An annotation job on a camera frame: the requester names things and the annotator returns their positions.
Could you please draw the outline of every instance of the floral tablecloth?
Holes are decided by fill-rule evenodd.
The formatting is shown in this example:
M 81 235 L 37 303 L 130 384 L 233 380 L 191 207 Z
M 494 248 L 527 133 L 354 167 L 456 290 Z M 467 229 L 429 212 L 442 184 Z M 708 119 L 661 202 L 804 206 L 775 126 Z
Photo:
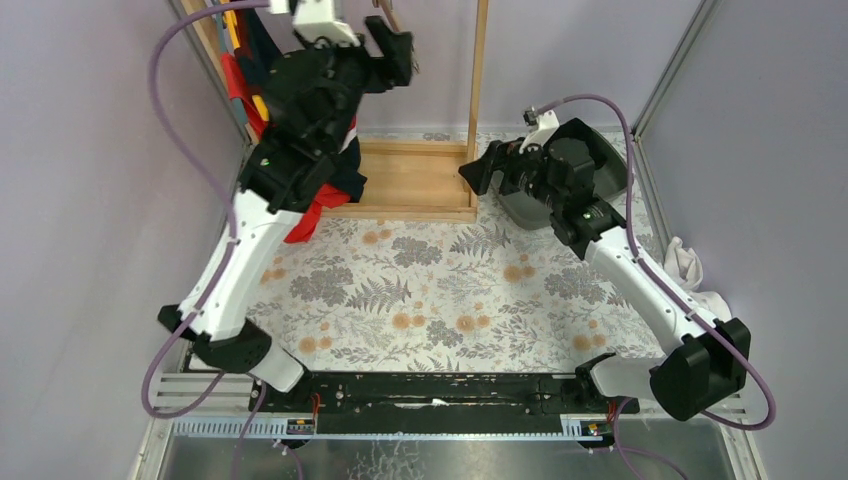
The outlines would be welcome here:
M 638 189 L 635 202 L 657 258 Z M 624 211 L 623 195 L 611 203 Z M 660 353 L 610 282 L 491 192 L 475 225 L 323 219 L 309 243 L 280 246 L 248 316 L 317 370 L 570 372 L 605 351 Z

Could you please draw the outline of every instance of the wooden frame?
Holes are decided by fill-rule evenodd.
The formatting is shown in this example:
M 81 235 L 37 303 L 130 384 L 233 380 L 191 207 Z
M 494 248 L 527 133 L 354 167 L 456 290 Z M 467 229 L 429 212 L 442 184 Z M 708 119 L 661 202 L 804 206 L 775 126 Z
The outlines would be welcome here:
M 206 8 L 205 0 L 180 0 L 180 3 L 187 14 Z M 386 2 L 377 4 L 386 6 Z M 468 188 L 457 169 L 474 161 L 477 156 L 477 114 L 488 11 L 489 0 L 478 0 L 467 140 L 410 142 L 362 139 L 360 171 L 368 177 L 362 201 L 326 209 L 325 216 L 451 223 L 474 223 L 477 220 L 477 195 Z M 395 15 L 387 12 L 387 16 L 393 25 L 398 24 Z M 194 29 L 220 81 L 226 84 L 215 22 L 206 18 L 196 22 Z

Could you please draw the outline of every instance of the gray floor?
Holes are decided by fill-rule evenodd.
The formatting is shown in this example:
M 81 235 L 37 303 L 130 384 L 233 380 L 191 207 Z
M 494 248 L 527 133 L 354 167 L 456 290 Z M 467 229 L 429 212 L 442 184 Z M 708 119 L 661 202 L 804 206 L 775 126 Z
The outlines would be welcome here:
M 719 429 L 705 419 L 623 420 L 627 446 L 667 456 L 689 476 L 732 479 Z M 172 439 L 164 479 L 228 479 L 233 439 Z M 295 462 L 268 440 L 244 444 L 242 480 L 296 479 Z M 297 450 L 307 480 L 531 480 L 635 478 L 618 454 L 589 455 L 576 443 L 534 441 L 313 441 Z M 668 467 L 631 456 L 646 479 L 676 480 Z

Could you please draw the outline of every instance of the white towel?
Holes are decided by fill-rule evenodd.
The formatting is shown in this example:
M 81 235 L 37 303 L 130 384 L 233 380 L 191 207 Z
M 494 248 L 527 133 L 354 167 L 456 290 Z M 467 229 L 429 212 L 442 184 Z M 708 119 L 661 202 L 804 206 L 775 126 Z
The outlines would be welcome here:
M 713 312 L 724 322 L 733 318 L 727 302 L 716 292 L 697 292 L 704 280 L 704 268 L 701 259 L 691 248 L 683 248 L 683 240 L 678 237 L 671 239 L 665 253 L 663 269 L 680 288 L 692 296 L 692 299 L 704 308 Z

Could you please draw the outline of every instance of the wooden pole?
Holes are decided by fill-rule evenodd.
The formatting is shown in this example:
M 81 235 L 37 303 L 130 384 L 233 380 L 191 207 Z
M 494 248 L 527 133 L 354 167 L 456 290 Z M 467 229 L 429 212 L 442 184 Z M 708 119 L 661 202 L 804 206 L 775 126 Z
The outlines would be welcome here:
M 486 21 L 489 0 L 477 0 L 477 27 L 474 32 L 474 67 L 471 73 L 471 107 L 468 112 L 468 143 L 465 162 L 476 160 L 477 112 L 480 110 L 480 83 L 483 81 L 483 49 L 486 46 Z

